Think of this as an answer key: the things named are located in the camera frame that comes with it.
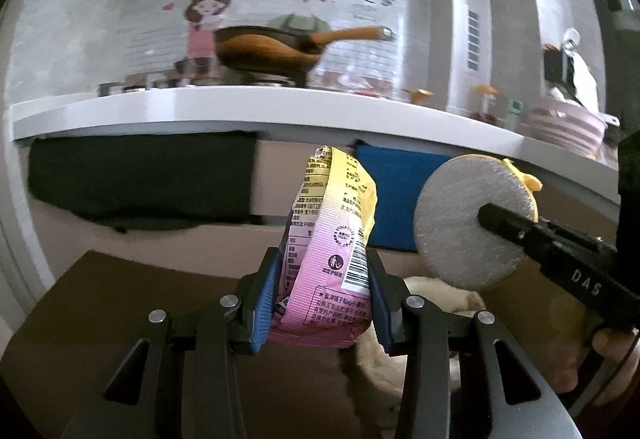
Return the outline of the person's right hand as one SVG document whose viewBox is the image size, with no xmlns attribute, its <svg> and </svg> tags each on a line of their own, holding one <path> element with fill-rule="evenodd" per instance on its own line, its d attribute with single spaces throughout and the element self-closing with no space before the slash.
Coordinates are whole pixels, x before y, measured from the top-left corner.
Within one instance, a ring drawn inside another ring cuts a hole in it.
<svg viewBox="0 0 640 439">
<path fill-rule="evenodd" d="M 639 365 L 638 332 L 620 333 L 614 329 L 600 329 L 593 336 L 591 348 L 608 361 L 620 366 L 616 376 L 606 385 L 594 405 L 614 401 L 629 389 Z M 582 329 L 572 329 L 555 337 L 547 348 L 540 371 L 556 393 L 569 393 L 578 384 L 578 369 L 589 347 L 582 341 Z"/>
</svg>

